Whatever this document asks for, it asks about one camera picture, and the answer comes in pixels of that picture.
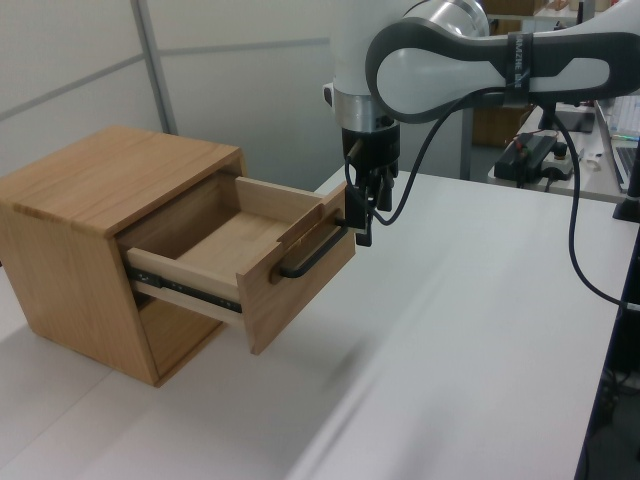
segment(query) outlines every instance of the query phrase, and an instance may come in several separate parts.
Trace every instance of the drawer front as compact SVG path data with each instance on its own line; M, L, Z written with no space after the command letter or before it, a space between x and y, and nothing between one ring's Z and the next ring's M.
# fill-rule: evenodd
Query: drawer front
M322 197L217 174L120 245L133 290L245 329L259 354L355 254L343 218L344 186Z
M305 263L304 260L312 257L318 248L335 238L336 232L332 228L324 229L324 233L322 227L334 226L336 218L344 218L344 186L325 197L316 211L294 224L264 258L238 273L240 302L251 353L260 354L355 255L355 237L349 232L301 277L283 278L279 274L280 267L289 257L298 257L299 263Z

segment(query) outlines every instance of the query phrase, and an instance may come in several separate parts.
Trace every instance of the black metal handle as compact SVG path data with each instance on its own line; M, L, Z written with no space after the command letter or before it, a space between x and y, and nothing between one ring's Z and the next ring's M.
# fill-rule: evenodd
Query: black metal handle
M280 275L285 278L300 278L313 268L329 250L331 250L349 232L347 223L342 218L336 218L335 224L340 227L329 239L307 258L302 265L297 268L280 267Z

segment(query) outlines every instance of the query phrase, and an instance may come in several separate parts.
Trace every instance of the table surface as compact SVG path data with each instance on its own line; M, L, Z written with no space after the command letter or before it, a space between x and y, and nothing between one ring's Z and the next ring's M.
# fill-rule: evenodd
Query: table surface
M261 356L227 329L160 389L34 335L0 269L0 479L571 478L616 309L569 207L420 176ZM612 208L582 203L577 252L620 295Z
M559 104L558 111L595 112L595 109L591 107L573 107L571 105ZM518 133L537 131L541 117L542 109L540 107L536 107ZM555 132L552 131L544 131L537 133L536 135L554 134ZM585 134L572 132L570 135L575 143L578 153L581 151L584 152L583 158L580 161L580 195L583 198L613 203L618 203L620 200L624 199L625 195L620 192L618 180L616 179L613 160L608 156L602 144L600 120L598 115L596 115L596 123L594 124L593 131L591 133ZM561 134L558 136L558 140L564 142ZM492 185L515 187L515 182L496 178L493 167L487 174L487 183ZM525 188L542 192L546 185L547 179L542 178L537 182L526 184ZM560 195L573 195L573 187L574 177L571 176L567 181L556 181L552 183L549 191Z

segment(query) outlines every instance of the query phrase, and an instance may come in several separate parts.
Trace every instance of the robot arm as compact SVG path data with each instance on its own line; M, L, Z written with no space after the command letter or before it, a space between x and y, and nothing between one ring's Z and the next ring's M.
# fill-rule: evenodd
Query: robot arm
M428 10L431 3L383 29L368 50L369 89L400 121L434 120L455 100L488 87L506 92L483 97L484 105L577 103L640 87L638 2L622 2L566 30L491 38L463 36L453 25L441 25ZM473 1L439 3L475 12Z
M334 11L336 70L325 98L343 129L344 154L351 152L356 169L356 192L347 195L346 214L347 223L361 232L361 245L371 243L371 214L362 200L391 210L398 121L435 120L463 98L457 109L577 103L640 88L638 1L623 0L566 30L490 38L475 0L411 3L341 0ZM498 91L468 96L491 87Z

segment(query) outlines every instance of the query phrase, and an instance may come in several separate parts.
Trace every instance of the wood grain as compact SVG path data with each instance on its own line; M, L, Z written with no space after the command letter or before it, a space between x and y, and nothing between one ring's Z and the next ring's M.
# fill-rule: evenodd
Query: wood grain
M222 194L218 175L207 177L119 233L121 250L136 247L178 258L237 213L223 202Z
M236 210L293 223L318 205L323 196L245 177L221 178L225 199Z
M134 268L155 273L167 280L197 288L227 300L240 301L236 280L219 274L217 270L196 267L137 248L132 248L126 253L126 261Z
M158 380L113 239L2 208L0 251L35 333L144 382Z
M182 307L186 310L205 315L209 318L224 322L232 327L244 330L244 320L241 313L218 307L217 305L213 305L189 295L184 295L174 290L156 288L151 285L147 285L146 283L131 282L131 288L137 292L144 293L145 295L149 295L159 300L163 300L164 302L177 305L178 307Z
M145 306L140 319L160 377L221 326L218 321L161 300Z
M235 280L236 273L261 258L288 228L285 222L239 212L178 261Z
M224 167L244 170L239 148L110 127L0 179L1 201L109 236Z
M271 283L277 283L283 279L280 275L280 268L298 269L315 254L318 248L327 243L333 235L337 234L341 229L336 225L335 218L338 212L328 215L323 221L317 223L313 228L309 229L289 247L282 260L271 272Z
M344 212L344 185L322 200L325 217ZM278 242L270 252L244 272L238 288L251 353L260 354L300 313L336 273L355 255L355 237L349 233L301 278L272 283L271 273L286 254Z

